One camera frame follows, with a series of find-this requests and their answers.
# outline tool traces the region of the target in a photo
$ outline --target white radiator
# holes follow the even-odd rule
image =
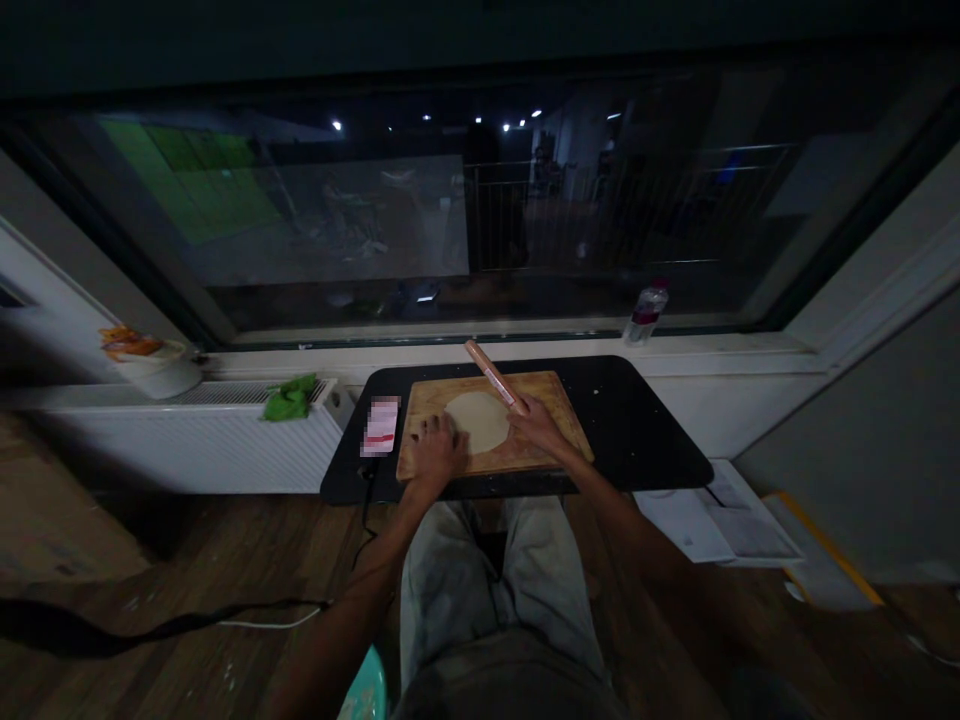
[[[150,400],[129,385],[19,391],[25,414],[88,485],[180,493],[316,493],[353,403],[317,383],[305,420],[263,422],[277,382],[205,382]]]

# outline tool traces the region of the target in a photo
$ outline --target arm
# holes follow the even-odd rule
[[[424,422],[414,436],[417,476],[387,527],[360,555],[343,595],[316,621],[306,647],[275,702],[274,717],[336,718],[384,616],[420,521],[466,461],[466,435],[454,440],[445,415]]]
[[[723,602],[704,588],[701,573],[673,542],[588,463],[557,428],[539,400],[521,393],[530,416],[507,417],[540,449],[552,455],[593,508],[601,527],[625,549],[630,564],[703,675],[723,692],[731,665],[753,662],[723,616]]]

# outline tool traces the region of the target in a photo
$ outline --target pants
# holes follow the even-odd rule
[[[504,501],[498,582],[468,503],[435,503],[414,535],[400,591],[402,689],[446,650],[509,627],[538,634],[603,680],[580,554],[556,497]]]

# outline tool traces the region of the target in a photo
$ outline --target railing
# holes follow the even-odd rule
[[[742,262],[796,155],[795,145],[753,145],[603,169],[466,166],[473,257],[480,270]]]

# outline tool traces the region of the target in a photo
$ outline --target forearm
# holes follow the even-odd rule
[[[558,460],[603,527],[628,549],[644,579],[664,586],[689,583],[690,560],[644,517],[631,498],[611,485],[576,449],[565,449]]]
[[[719,607],[723,603],[706,591],[689,558],[579,452],[565,452],[561,462],[604,529],[629,553],[630,564],[639,569],[646,589],[697,667],[723,692],[731,665],[756,662]]]
[[[389,524],[361,553],[347,587],[316,623],[278,696],[276,716],[335,718],[383,624],[413,536],[433,500],[413,487]]]

